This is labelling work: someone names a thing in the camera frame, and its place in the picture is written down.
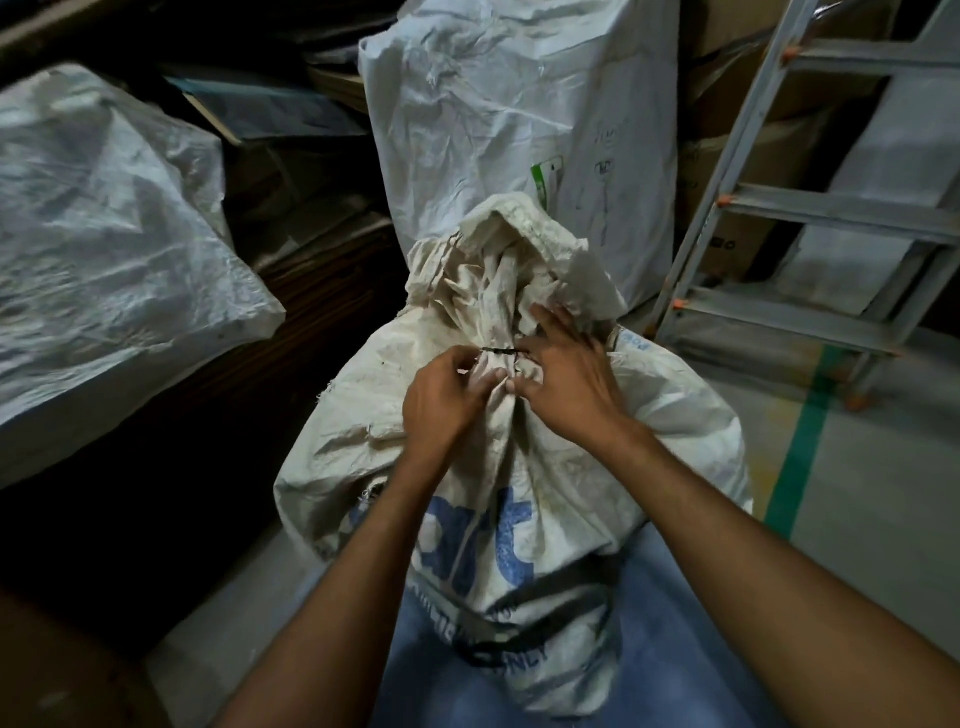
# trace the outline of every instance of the green floor line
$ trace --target green floor line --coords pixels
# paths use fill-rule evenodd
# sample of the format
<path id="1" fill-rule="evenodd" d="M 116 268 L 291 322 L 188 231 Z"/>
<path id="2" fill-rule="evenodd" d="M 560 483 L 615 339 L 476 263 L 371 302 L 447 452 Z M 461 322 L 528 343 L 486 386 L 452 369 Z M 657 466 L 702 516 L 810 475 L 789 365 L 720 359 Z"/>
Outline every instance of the green floor line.
<path id="1" fill-rule="evenodd" d="M 827 374 L 840 363 L 843 354 L 841 349 L 824 347 L 817 371 L 813 375 L 813 383 L 806 395 L 804 409 L 797 420 L 797 429 L 794 430 L 790 449 L 780 469 L 780 477 L 774 486 L 770 505 L 767 506 L 763 522 L 785 539 L 789 539 L 793 534 L 797 513 L 804 500 L 806 483 L 813 470 L 813 460 L 820 446 L 820 436 L 827 422 L 830 400 L 837 386 Z"/>

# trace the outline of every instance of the right hand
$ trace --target right hand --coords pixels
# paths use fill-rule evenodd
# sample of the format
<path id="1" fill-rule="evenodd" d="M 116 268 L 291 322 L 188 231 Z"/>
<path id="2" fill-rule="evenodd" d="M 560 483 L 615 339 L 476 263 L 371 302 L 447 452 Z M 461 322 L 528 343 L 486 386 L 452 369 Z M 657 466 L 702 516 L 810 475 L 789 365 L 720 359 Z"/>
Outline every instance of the right hand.
<path id="1" fill-rule="evenodd" d="M 542 366 L 543 384 L 514 376 L 507 381 L 507 391 L 529 401 L 558 435 L 593 449 L 609 424 L 631 419 L 607 353 L 596 339 L 577 333 L 573 317 L 562 306 L 551 310 L 534 303 L 530 313 L 542 335 L 520 339 L 516 348 Z"/>

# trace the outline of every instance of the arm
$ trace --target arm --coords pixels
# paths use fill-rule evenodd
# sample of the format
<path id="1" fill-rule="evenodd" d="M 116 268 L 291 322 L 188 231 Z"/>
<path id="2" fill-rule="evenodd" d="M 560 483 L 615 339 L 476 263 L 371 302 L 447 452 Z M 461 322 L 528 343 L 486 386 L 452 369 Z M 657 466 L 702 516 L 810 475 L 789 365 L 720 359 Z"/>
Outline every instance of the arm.
<path id="1" fill-rule="evenodd" d="M 454 347 L 420 370 L 403 403 L 407 444 L 347 547 L 221 716 L 219 728 L 363 726 L 394 636 L 420 523 L 452 453 L 506 377 L 467 387 L 479 351 Z"/>
<path id="2" fill-rule="evenodd" d="M 631 419 L 603 348 L 562 309 L 517 343 L 544 369 L 523 396 L 606 466 L 657 526 L 730 645 L 800 728 L 960 725 L 960 666 L 773 535 Z"/>

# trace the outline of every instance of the left hand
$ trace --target left hand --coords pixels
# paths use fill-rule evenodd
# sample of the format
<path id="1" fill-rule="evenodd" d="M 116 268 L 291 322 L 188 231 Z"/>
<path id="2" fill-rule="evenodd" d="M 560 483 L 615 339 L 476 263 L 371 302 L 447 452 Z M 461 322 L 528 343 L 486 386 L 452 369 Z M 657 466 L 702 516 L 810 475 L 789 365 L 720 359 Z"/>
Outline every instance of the left hand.
<path id="1" fill-rule="evenodd" d="M 407 451 L 448 463 L 453 450 L 473 421 L 487 407 L 493 388 L 507 377 L 497 369 L 468 385 L 469 374 L 480 350 L 452 347 L 423 367 L 403 401 L 403 429 Z"/>

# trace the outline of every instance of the hand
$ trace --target hand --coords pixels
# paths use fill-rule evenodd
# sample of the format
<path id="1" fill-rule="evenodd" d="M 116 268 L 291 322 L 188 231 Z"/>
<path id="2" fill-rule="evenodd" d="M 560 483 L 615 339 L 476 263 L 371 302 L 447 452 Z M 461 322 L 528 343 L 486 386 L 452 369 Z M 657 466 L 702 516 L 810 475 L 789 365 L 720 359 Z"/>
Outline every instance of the hand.
<path id="1" fill-rule="evenodd" d="M 460 371 L 471 369 L 479 355 L 476 347 L 452 347 L 417 372 L 403 401 L 408 452 L 449 463 L 493 388 L 507 378 L 507 370 L 498 369 L 468 384 L 469 375 Z"/>
<path id="2" fill-rule="evenodd" d="M 516 348 L 542 366 L 543 384 L 515 376 L 507 382 L 507 391 L 529 401 L 558 435 L 590 450 L 609 429 L 606 425 L 630 419 L 607 353 L 592 336 L 577 333 L 573 317 L 562 306 L 550 310 L 535 303 L 530 313 L 543 335 L 520 339 Z"/>

